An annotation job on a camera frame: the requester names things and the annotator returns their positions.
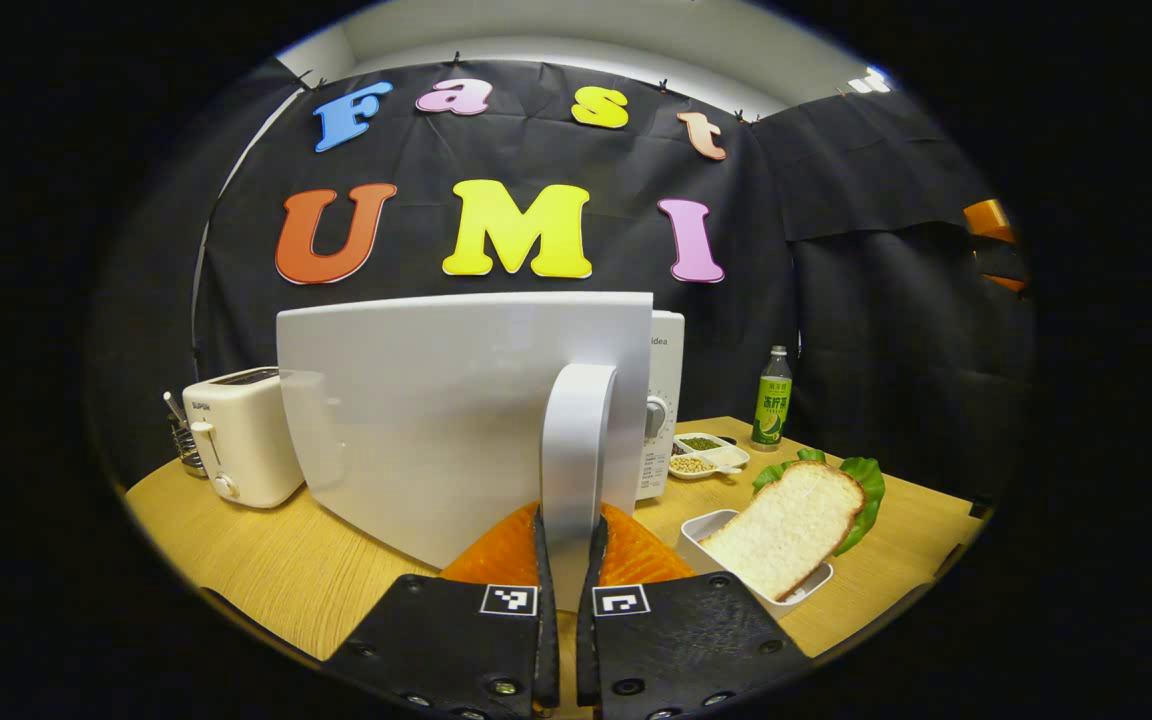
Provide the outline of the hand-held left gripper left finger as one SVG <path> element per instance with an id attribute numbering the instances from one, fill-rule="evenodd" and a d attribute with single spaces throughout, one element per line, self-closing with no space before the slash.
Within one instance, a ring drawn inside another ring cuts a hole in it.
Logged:
<path id="1" fill-rule="evenodd" d="M 558 706 L 556 598 L 526 503 L 435 577 L 404 574 L 325 670 L 420 719 L 532 719 Z"/>

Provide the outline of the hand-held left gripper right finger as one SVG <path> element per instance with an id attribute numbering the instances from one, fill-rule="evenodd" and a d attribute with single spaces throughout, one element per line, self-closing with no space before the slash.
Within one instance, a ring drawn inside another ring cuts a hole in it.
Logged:
<path id="1" fill-rule="evenodd" d="M 577 702 L 596 719 L 735 719 L 814 661 L 735 574 L 696 574 L 609 505 L 576 621 Z"/>

